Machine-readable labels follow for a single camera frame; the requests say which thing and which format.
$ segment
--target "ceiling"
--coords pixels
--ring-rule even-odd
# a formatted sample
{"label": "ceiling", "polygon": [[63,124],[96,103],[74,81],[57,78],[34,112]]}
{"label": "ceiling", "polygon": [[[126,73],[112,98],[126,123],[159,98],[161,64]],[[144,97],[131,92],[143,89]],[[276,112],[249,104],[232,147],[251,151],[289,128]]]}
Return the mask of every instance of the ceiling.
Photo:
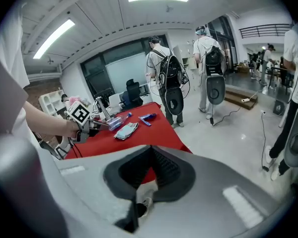
{"label": "ceiling", "polygon": [[[271,44],[274,45],[275,52],[278,52],[278,53],[284,52],[284,44],[280,44],[280,43],[271,43]],[[245,44],[244,46],[256,53],[263,50],[262,46],[267,47],[267,43]]]}
{"label": "ceiling", "polygon": [[[155,29],[192,29],[234,11],[270,6],[276,0],[26,0],[23,7],[22,53],[28,74],[54,72],[124,34]],[[44,41],[68,18],[75,26],[40,59]]]}

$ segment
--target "black chair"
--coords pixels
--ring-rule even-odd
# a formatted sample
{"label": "black chair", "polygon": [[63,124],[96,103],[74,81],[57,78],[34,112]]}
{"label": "black chair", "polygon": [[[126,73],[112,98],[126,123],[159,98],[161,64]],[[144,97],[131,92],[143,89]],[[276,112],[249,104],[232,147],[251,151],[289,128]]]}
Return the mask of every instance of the black chair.
{"label": "black chair", "polygon": [[129,103],[123,100],[123,111],[139,107],[143,104],[144,101],[140,98],[139,86],[139,82],[134,82],[133,79],[130,79],[126,82]]}

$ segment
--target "red tablecloth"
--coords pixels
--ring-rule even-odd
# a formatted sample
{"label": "red tablecloth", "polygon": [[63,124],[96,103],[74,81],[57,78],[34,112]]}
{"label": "red tablecloth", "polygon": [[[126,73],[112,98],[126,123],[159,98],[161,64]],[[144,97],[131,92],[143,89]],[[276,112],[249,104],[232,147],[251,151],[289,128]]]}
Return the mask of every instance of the red tablecloth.
{"label": "red tablecloth", "polygon": [[[119,115],[127,115],[131,112],[132,116],[126,120],[126,124],[129,122],[138,122],[138,128],[134,133],[126,140],[120,140],[114,138],[116,132],[122,128],[118,128],[114,131],[102,131],[90,137],[84,144],[76,144],[83,157],[96,156],[101,154],[112,153],[121,151],[138,145],[159,145],[169,148],[174,148],[191,153],[191,151],[181,142],[174,129],[170,126],[169,122],[163,115],[160,105],[155,102],[148,103],[146,105],[134,108],[120,113]],[[148,120],[151,126],[145,125],[138,117],[156,113],[157,116],[154,119]],[[69,151],[67,159],[76,158],[73,149]],[[144,183],[155,179],[152,169],[149,170]]]}

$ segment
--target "black railing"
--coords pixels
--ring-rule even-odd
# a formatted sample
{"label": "black railing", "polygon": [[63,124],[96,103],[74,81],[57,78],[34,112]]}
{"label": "black railing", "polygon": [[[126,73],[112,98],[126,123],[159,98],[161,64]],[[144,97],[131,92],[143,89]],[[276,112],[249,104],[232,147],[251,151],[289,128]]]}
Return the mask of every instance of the black railing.
{"label": "black railing", "polygon": [[242,38],[248,38],[263,36],[284,36],[289,29],[289,24],[269,24],[241,28],[239,31],[242,35]]}

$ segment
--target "floor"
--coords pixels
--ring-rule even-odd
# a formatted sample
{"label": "floor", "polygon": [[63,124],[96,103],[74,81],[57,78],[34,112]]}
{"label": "floor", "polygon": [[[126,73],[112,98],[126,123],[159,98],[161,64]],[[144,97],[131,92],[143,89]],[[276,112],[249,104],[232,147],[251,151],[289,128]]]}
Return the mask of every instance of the floor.
{"label": "floor", "polygon": [[[270,76],[266,74],[266,82],[269,84]],[[231,73],[225,77],[225,82],[227,85],[233,85],[237,87],[241,87],[244,89],[252,90],[252,91],[260,91],[263,90],[263,94],[267,94],[270,97],[276,98],[277,100],[288,102],[290,96],[290,89],[288,88],[286,94],[286,88],[276,87],[274,89],[268,89],[268,87],[264,87],[256,79],[251,79],[251,74],[245,73]]]}
{"label": "floor", "polygon": [[[182,142],[193,154],[220,161],[250,179],[268,192],[274,199],[281,201],[289,191],[292,172],[288,171],[276,181],[271,181],[270,173],[261,168],[261,155],[264,144],[261,106],[257,104],[252,110],[241,108],[232,113],[223,122],[212,127],[205,114],[198,110],[200,95],[196,92],[184,100],[183,118],[185,126],[176,127],[175,131]],[[222,102],[215,109],[214,122],[237,110],[238,106]],[[266,145],[274,145],[281,129],[278,124],[281,117],[265,110],[263,117]]]}

